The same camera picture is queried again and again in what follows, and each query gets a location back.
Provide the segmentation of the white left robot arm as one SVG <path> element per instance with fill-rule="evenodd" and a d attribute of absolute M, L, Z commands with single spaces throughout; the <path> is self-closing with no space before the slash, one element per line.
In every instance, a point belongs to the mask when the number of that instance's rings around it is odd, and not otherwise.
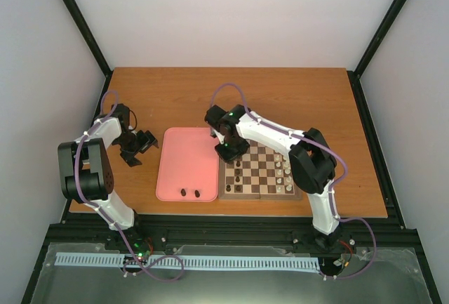
<path fill-rule="evenodd" d="M 114 176 L 107 149 L 118 145 L 129 167 L 141 165 L 137 154 L 158 146 L 150 131 L 130 126 L 130 108 L 119 104 L 111 114 L 101 114 L 80 138 L 58 146 L 60 184 L 64 197 L 84 204 L 102 217 L 111 230 L 123 230 L 121 241 L 130 249 L 141 248 L 146 232 L 136 225 L 137 213 L 114 190 Z"/>

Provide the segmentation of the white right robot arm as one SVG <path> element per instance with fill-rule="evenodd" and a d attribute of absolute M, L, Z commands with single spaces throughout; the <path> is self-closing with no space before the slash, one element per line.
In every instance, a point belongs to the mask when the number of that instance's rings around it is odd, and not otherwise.
<path fill-rule="evenodd" d="M 330 249 L 340 234 L 334 197 L 337 155 L 328 148 L 321 132 L 293 130 L 236 105 L 226 111 L 213 105 L 205 122 L 219 140 L 218 157 L 233 163 L 250 149 L 250 141 L 264 145 L 287 159 L 295 186 L 307 194 L 312 211 L 314 233 L 311 239 L 322 250 Z"/>

